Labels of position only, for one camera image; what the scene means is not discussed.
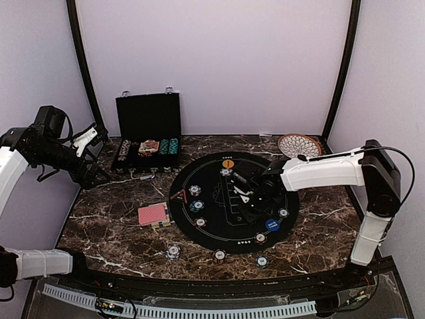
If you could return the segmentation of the blue small blind button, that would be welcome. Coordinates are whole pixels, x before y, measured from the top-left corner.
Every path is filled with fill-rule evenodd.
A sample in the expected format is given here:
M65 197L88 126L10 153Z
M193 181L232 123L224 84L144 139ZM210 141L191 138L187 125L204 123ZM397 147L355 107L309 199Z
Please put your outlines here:
M277 219L268 219L265 222L265 227L270 232L276 232L280 229L280 222Z

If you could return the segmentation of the orange big blind button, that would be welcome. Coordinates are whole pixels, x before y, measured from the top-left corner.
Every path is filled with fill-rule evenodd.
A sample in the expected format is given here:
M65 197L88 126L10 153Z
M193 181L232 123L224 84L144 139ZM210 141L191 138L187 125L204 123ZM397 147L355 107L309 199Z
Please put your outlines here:
M222 162L222 166L226 169L232 169L234 167L235 163L231 159L225 159Z

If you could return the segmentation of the blue-green chip stack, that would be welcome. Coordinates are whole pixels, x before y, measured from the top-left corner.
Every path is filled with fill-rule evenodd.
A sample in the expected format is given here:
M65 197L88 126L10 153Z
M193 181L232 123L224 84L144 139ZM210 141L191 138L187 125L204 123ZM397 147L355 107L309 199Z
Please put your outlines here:
M256 257L256 266L260 269L264 269L267 268L269 266L269 259L268 257L262 255L262 256L258 256Z

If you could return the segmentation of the red chip stack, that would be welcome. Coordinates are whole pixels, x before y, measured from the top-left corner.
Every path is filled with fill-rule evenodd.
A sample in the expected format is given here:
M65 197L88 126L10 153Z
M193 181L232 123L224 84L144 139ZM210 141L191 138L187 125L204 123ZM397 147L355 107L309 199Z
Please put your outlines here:
M212 260L216 264L222 264L225 262L226 252L222 249L216 250L212 255Z

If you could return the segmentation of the red-backed playing card deck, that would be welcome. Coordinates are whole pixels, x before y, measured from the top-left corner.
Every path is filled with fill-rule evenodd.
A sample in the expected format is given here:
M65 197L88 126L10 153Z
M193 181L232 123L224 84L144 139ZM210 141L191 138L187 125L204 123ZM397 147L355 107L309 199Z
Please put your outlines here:
M138 209L138 221L141 226L160 222L167 218L165 207L162 204L141 207Z

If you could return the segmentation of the blue chip stack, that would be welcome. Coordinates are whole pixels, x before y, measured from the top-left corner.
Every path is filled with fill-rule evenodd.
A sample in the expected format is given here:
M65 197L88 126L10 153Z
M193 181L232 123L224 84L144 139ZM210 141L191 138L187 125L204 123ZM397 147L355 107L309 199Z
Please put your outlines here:
M181 248L179 245L169 245L166 250L166 257L169 261L176 261L181 255Z

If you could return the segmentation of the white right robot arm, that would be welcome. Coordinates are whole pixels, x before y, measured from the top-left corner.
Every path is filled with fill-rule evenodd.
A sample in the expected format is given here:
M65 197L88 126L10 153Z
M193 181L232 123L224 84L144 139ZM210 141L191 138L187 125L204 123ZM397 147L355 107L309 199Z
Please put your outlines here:
M365 270L406 198L401 195L400 171L391 160L391 148L376 140L346 152L318 157L299 155L275 160L263 171L252 174L233 168L229 181L242 193L241 211L249 223L264 215L285 219L289 201L298 199L300 189L352 185L364 187L367 208L355 244L351 264L339 273L339 283L353 288Z

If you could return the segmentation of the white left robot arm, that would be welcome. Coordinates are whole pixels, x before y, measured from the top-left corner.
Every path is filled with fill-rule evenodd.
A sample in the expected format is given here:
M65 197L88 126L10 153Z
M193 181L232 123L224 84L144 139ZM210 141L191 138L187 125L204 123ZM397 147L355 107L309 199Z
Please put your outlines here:
M94 187L102 172L96 157L87 149L100 140L100 129L89 126L74 133L68 115L54 106L39 108L34 122L26 128L11 128L1 136L1 206L5 207L17 182L28 167L45 168L37 180L42 182L60 171L67 171L71 180L83 189ZM62 129L68 126L67 136ZM18 280L67 275L80 290L94 283L87 270L86 257L72 249L12 249L1 247L1 287L7 288Z

